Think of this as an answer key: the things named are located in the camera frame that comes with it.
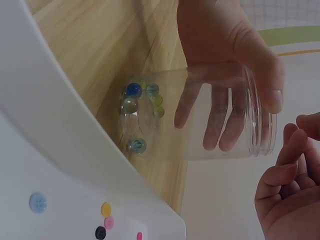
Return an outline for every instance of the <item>grid pattern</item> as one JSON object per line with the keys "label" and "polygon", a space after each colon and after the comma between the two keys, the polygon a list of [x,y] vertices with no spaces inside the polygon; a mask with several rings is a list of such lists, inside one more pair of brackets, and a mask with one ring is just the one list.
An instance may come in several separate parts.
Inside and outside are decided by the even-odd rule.
{"label": "grid pattern", "polygon": [[240,0],[258,30],[320,25],[320,0]]}

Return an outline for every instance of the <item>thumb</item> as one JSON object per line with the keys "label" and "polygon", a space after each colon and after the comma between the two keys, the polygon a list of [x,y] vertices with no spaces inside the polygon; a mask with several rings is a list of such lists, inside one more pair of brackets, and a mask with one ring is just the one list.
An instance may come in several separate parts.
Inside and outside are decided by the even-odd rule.
{"label": "thumb", "polygon": [[320,141],[320,113],[299,115],[296,118],[297,126],[304,130],[308,137]]}
{"label": "thumb", "polygon": [[234,58],[252,70],[263,108],[277,114],[283,107],[285,65],[268,48],[242,8],[240,11],[239,22],[231,34]]}

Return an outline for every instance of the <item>button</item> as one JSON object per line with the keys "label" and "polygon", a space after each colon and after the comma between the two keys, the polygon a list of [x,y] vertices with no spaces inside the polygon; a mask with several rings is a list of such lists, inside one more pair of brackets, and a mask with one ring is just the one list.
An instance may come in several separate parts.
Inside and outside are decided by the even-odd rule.
{"label": "button", "polygon": [[29,198],[29,207],[35,214],[42,214],[47,208],[47,198],[41,192],[34,192]]}
{"label": "button", "polygon": [[102,204],[102,206],[101,206],[101,214],[105,218],[110,216],[110,214],[111,214],[111,206],[110,206],[109,203],[105,202],[104,204]]}
{"label": "button", "polygon": [[136,234],[136,240],[142,240],[142,232]]}
{"label": "button", "polygon": [[104,219],[104,227],[107,230],[110,230],[114,227],[115,224],[115,220],[113,216],[109,216],[107,218]]}
{"label": "button", "polygon": [[125,91],[126,95],[128,97],[137,97],[139,98],[142,94],[142,87],[140,86],[140,84],[133,82],[130,83],[127,87],[126,87],[126,91]]}
{"label": "button", "polygon": [[107,231],[103,226],[98,226],[95,230],[95,238],[98,240],[104,240],[107,236]]}

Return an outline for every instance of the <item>green stripe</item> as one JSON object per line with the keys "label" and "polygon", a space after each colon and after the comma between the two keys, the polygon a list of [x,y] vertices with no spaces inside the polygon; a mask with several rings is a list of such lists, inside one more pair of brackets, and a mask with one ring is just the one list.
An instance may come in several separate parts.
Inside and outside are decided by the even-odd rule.
{"label": "green stripe", "polygon": [[291,26],[258,31],[268,46],[320,42],[320,26]]}

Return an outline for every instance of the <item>jar rim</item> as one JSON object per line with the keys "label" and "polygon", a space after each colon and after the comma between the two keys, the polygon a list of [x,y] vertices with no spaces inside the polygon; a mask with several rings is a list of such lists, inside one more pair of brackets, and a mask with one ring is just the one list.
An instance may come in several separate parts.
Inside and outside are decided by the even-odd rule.
{"label": "jar rim", "polygon": [[255,78],[250,69],[243,67],[246,96],[244,122],[249,152],[252,156],[269,155],[273,152],[277,136],[277,115],[262,108]]}

